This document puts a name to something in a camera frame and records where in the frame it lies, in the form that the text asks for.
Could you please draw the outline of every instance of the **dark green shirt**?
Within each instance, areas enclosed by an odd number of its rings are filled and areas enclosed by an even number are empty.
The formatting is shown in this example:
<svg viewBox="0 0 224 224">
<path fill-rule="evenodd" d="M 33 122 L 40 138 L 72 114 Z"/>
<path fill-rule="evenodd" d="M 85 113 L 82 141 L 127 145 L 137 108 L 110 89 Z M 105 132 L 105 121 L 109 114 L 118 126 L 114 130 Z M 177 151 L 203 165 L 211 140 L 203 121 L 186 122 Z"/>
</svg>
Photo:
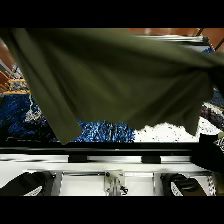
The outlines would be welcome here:
<svg viewBox="0 0 224 224">
<path fill-rule="evenodd" d="M 212 98 L 211 79 L 223 80 L 222 54 L 118 29 L 15 28 L 0 36 L 63 144 L 81 134 L 77 119 L 135 129 L 168 122 L 195 134 L 201 105 Z"/>
</svg>

